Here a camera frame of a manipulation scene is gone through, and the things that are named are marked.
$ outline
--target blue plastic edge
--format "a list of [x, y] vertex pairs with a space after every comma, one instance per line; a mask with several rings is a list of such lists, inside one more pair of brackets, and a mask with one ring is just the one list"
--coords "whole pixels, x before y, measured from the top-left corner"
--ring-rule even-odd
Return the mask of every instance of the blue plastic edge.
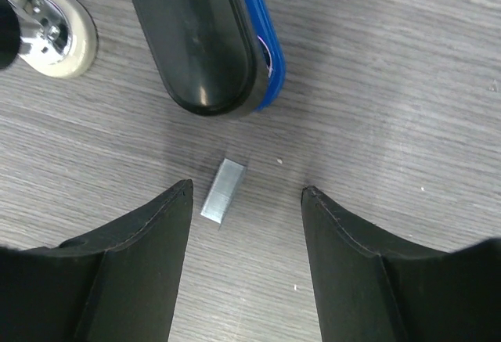
[[266, 8], [265, 0], [245, 0], [245, 3], [256, 34], [268, 47], [269, 55], [272, 60], [268, 90], [261, 104], [256, 109], [256, 111], [259, 111], [269, 106], [280, 94], [280, 90], [285, 81], [286, 64], [279, 39], [273, 27], [272, 19]]

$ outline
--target black plastic object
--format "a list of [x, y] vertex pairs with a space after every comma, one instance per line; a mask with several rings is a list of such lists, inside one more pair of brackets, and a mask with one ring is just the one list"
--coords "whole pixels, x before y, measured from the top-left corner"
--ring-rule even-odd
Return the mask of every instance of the black plastic object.
[[0, 248], [0, 340], [167, 341], [192, 208], [182, 181], [57, 248]]
[[259, 107], [268, 70], [243, 0], [132, 0], [174, 101], [199, 115]]
[[501, 340], [501, 239], [447, 254], [376, 227], [315, 187], [301, 207], [324, 342]]
[[10, 66], [21, 46], [21, 28], [13, 7], [0, 0], [0, 70]]

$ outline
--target wooden floor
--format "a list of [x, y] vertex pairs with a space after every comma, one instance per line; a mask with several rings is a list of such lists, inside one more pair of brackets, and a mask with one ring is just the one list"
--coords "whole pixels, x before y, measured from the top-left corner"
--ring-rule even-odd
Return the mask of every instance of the wooden floor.
[[[0, 242], [53, 246], [192, 178], [171, 342], [320, 341], [307, 184], [430, 247], [501, 235], [501, 0], [267, 0], [287, 82], [240, 121], [175, 105], [130, 0], [79, 1], [85, 76], [2, 72]], [[249, 168], [218, 229], [199, 213], [224, 155]]]

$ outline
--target blue stapler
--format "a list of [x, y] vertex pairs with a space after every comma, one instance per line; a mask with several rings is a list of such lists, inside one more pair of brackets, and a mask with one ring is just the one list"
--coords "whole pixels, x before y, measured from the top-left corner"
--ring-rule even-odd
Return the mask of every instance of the blue stapler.
[[132, 0], [174, 101], [204, 116], [268, 106], [285, 61], [264, 0]]

